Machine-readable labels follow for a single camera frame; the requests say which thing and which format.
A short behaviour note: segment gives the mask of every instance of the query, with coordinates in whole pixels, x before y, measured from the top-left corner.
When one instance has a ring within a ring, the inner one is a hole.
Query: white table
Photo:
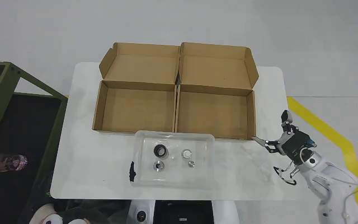
[[[58,155],[51,185],[54,198],[180,199],[180,200],[296,200],[305,186],[285,184],[273,166],[290,160],[269,154],[253,141],[215,142],[213,190],[139,188],[129,182],[134,134],[92,130],[99,63],[80,63],[74,70]],[[277,139],[282,134],[281,113],[287,109],[282,71],[258,67],[256,95],[257,136]]]

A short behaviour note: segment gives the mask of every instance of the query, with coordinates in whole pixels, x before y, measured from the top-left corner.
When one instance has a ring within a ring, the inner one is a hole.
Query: open cardboard box
[[[102,62],[93,130],[175,131],[179,46],[115,43]]]
[[[176,132],[251,139],[258,72],[242,46],[182,43]]]

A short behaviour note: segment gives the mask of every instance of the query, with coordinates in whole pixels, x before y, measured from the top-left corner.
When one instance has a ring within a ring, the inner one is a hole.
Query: transparent plastic tray
[[[151,132],[140,130],[135,134],[133,186],[159,186],[173,188],[212,188],[214,173],[214,141],[211,134],[186,134]],[[158,158],[154,154],[156,145],[167,148],[167,156]],[[191,158],[183,158],[183,150],[191,151]],[[164,169],[157,171],[156,161],[164,163]]]

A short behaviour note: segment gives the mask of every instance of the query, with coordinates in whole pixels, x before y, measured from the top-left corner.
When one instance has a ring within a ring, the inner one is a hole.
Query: gray floor
[[[258,66],[280,67],[287,95],[351,141],[358,155],[357,10],[356,0],[5,1],[0,61],[16,63],[67,95],[74,66],[99,62],[116,41],[248,46]],[[17,91],[41,92],[24,82]],[[320,153],[345,166],[339,148],[294,119]],[[316,204],[307,189],[300,202],[237,207],[241,223],[318,223]]]

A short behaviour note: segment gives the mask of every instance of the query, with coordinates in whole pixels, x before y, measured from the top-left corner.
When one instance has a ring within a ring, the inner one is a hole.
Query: robotic arm
[[[257,143],[265,147],[269,153],[279,153],[288,156],[292,162],[285,169],[274,167],[281,179],[296,185],[293,179],[297,173],[305,178],[308,188],[321,200],[318,205],[318,217],[321,224],[358,224],[358,205],[355,202],[354,190],[358,185],[358,178],[348,170],[337,167],[310,148],[317,145],[309,135],[301,132],[292,125],[292,116],[285,110],[281,116],[283,134],[275,141],[252,137]],[[294,164],[295,169],[290,178],[282,175]]]

